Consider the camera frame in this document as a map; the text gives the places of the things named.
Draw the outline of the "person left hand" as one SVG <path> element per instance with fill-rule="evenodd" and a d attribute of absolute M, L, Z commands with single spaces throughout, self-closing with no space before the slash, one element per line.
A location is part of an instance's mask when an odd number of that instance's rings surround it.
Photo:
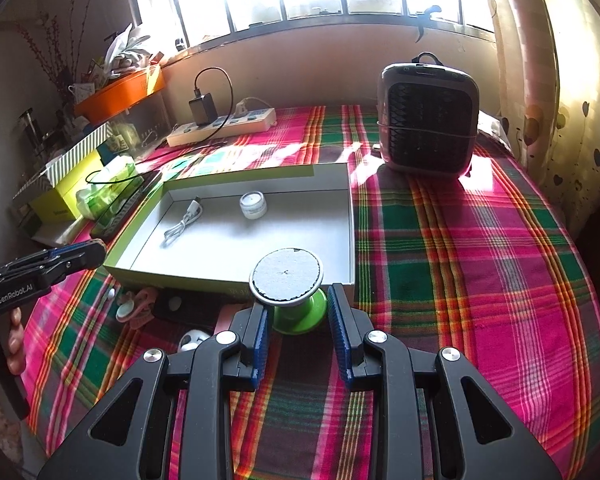
<path fill-rule="evenodd" d="M 0 343 L 9 371 L 14 376 L 20 376 L 27 366 L 23 314 L 20 308 L 0 316 Z"/>

